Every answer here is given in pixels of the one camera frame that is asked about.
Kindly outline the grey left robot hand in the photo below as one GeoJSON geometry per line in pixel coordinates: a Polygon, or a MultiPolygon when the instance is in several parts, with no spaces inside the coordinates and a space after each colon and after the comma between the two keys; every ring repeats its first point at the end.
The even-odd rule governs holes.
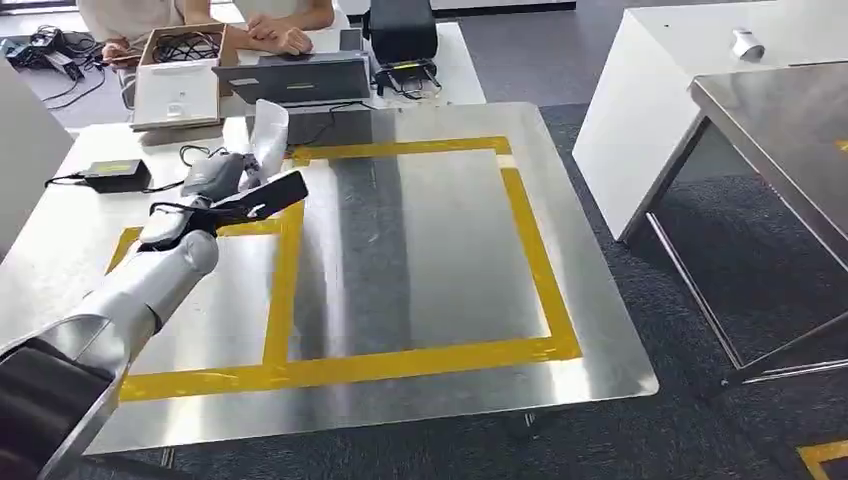
{"type": "Polygon", "coordinates": [[[200,196],[217,202],[258,187],[266,180],[252,154],[218,153],[189,168],[182,197],[200,196]]]}

